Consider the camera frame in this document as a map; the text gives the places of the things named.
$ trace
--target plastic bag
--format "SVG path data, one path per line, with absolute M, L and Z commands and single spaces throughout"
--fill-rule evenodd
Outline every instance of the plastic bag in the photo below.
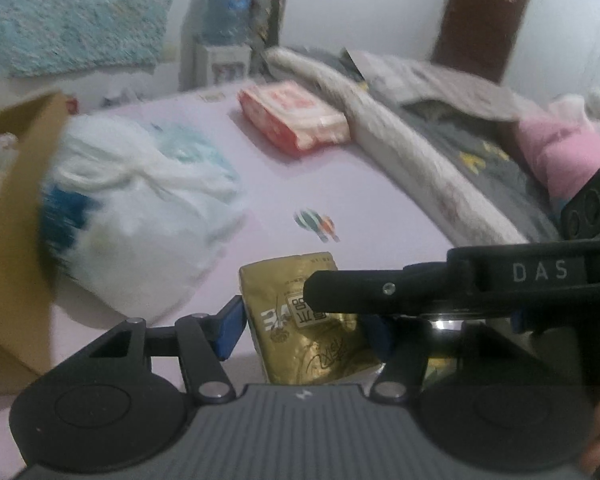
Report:
M 42 238 L 84 288 L 154 320 L 192 292 L 240 219 L 240 185 L 222 161 L 183 126 L 72 119 L 44 185 Z

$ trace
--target pink pillow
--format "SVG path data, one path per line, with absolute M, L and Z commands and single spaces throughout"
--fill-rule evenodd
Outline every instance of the pink pillow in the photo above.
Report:
M 558 214 L 600 169 L 600 136 L 590 123 L 549 116 L 524 119 L 516 140 Z

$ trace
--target blue water bottle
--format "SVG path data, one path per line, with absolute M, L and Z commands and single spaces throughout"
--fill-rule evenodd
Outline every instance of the blue water bottle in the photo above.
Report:
M 207 0 L 202 41 L 209 45 L 243 44 L 249 37 L 252 0 Z

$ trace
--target colorful sticker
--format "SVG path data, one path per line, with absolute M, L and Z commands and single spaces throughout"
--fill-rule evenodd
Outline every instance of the colorful sticker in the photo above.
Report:
M 229 10 L 246 10 L 250 7 L 251 0 L 228 0 L 227 7 Z
M 324 243 L 329 241 L 329 236 L 334 242 L 340 241 L 336 236 L 335 225 L 328 216 L 319 215 L 312 209 L 303 209 L 294 215 L 294 220 L 302 229 L 316 233 Z

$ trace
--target blue towel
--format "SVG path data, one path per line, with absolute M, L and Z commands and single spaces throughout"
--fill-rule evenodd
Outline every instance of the blue towel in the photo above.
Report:
M 0 0 L 0 75 L 154 65 L 171 0 Z

